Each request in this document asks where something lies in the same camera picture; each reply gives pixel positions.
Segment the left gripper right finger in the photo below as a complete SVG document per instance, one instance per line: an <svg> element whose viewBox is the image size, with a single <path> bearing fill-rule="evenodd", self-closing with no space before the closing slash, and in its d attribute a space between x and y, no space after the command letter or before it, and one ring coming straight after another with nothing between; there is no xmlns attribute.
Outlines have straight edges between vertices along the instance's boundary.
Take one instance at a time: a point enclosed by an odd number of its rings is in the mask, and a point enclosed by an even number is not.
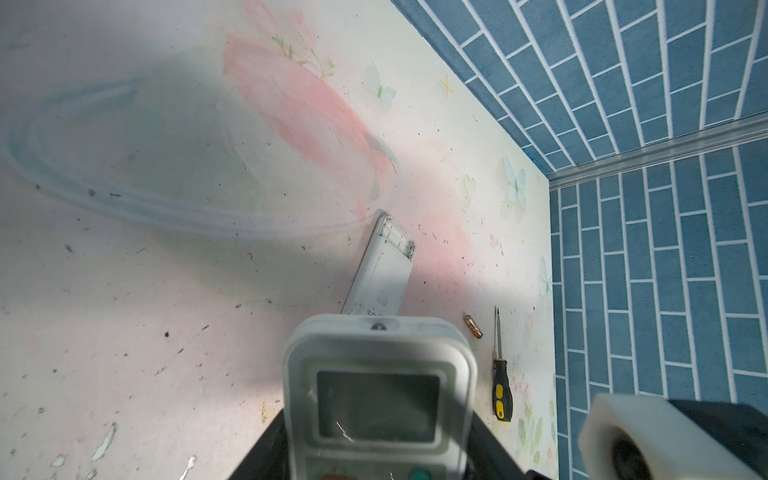
<svg viewBox="0 0 768 480"><path fill-rule="evenodd" d="M476 413L472 416L466 452L467 479L533 479L512 459Z"/></svg>

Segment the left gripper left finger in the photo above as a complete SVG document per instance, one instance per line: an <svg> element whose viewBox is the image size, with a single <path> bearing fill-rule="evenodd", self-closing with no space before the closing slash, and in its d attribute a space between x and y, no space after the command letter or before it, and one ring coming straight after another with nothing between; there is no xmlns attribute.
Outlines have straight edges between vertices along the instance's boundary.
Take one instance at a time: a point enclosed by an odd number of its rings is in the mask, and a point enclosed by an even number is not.
<svg viewBox="0 0 768 480"><path fill-rule="evenodd" d="M229 480L288 480L289 441L280 410L229 476Z"/></svg>

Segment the black yellow screwdriver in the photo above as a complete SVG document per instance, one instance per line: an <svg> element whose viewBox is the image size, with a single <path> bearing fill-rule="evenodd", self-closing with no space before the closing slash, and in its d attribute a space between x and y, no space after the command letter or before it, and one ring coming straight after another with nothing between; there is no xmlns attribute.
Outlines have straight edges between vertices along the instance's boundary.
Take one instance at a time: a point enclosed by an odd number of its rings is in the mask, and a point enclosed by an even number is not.
<svg viewBox="0 0 768 480"><path fill-rule="evenodd" d="M513 396L508 376L508 362L502 354L502 330L500 309L494 307L492 403L498 421L510 423L513 416Z"/></svg>

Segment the white remote control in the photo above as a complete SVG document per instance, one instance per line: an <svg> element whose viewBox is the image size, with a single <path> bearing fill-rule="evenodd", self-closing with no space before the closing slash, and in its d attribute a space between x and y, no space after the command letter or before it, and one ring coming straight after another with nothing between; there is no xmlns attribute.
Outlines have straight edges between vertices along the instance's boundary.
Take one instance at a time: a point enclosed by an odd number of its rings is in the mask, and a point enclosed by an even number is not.
<svg viewBox="0 0 768 480"><path fill-rule="evenodd" d="M478 367L433 317L316 315L282 362L293 479L461 479Z"/></svg>
<svg viewBox="0 0 768 480"><path fill-rule="evenodd" d="M388 214L377 220L342 314L396 316L413 268L416 242Z"/></svg>

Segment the gold AAA battery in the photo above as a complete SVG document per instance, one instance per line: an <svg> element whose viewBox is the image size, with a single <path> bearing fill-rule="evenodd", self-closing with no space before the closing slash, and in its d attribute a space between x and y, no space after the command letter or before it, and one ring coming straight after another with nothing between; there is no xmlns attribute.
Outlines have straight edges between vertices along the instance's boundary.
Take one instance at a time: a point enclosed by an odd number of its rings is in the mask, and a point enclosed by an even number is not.
<svg viewBox="0 0 768 480"><path fill-rule="evenodd" d="M484 333L481 330L477 321L474 319L474 317L471 314L464 312L462 315L462 319L464 321L464 324L467 326L467 328L470 330L470 332L476 339L483 338Z"/></svg>

